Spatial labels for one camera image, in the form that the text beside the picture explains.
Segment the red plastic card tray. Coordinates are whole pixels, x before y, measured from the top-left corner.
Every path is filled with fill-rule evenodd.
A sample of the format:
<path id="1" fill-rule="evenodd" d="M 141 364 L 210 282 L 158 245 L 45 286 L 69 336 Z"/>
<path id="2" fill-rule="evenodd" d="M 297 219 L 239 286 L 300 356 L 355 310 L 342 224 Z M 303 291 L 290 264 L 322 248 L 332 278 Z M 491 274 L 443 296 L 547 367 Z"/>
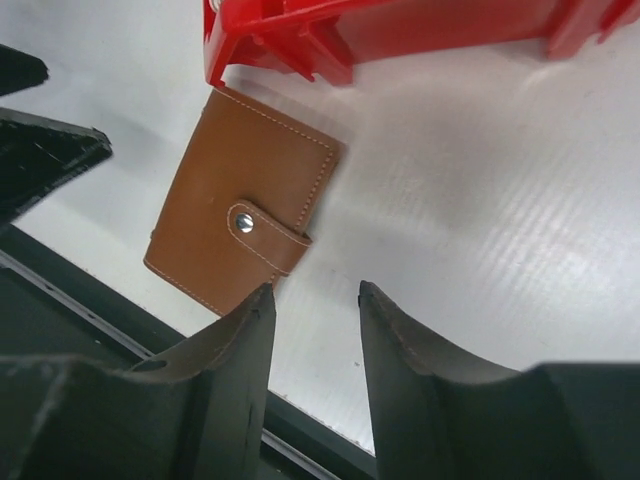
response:
<path id="1" fill-rule="evenodd" d="M 227 0 L 203 4 L 206 81 L 229 65 L 295 72 L 334 86 L 358 64 L 402 55 L 542 39 L 553 60 L 639 19 L 627 0 Z"/>

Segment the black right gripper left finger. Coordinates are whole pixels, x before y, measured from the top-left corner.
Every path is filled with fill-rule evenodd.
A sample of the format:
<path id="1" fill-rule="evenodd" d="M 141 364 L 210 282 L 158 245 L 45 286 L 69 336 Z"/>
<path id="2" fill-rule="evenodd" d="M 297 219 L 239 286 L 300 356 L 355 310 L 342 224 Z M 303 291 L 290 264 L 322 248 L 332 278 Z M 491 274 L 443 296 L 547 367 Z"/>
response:
<path id="1" fill-rule="evenodd" d="M 275 323 L 266 284 L 129 370 L 78 355 L 3 357 L 2 477 L 253 478 Z"/>

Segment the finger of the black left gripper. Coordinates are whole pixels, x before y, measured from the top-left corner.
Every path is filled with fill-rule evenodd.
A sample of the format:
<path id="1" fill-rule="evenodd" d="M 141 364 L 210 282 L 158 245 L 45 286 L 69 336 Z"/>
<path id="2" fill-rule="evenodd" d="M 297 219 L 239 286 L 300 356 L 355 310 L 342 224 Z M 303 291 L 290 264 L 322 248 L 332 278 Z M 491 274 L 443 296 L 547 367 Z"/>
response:
<path id="1" fill-rule="evenodd" d="M 1 110 L 1 226 L 113 155 L 92 128 L 17 110 Z"/>
<path id="2" fill-rule="evenodd" d="M 0 47 L 0 96 L 37 87 L 48 78 L 41 59 L 6 45 Z"/>

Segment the brown leather card holder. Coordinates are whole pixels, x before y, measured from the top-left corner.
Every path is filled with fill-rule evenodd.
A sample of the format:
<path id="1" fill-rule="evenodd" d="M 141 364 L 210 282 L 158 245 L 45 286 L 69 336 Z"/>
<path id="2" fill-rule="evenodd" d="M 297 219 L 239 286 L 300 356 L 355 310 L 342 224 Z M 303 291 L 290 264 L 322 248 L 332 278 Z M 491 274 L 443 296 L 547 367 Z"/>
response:
<path id="1" fill-rule="evenodd" d="M 232 89 L 212 90 L 145 265 L 220 316 L 292 273 L 343 144 Z"/>

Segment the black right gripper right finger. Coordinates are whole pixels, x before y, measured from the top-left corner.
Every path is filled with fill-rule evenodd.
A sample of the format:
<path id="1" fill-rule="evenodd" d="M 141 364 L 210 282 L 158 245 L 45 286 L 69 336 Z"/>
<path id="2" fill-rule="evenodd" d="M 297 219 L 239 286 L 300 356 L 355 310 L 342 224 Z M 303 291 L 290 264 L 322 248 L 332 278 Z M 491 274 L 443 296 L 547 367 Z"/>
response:
<path id="1" fill-rule="evenodd" d="M 476 356 L 362 282 L 360 331 L 382 479 L 635 479 L 639 367 Z"/>

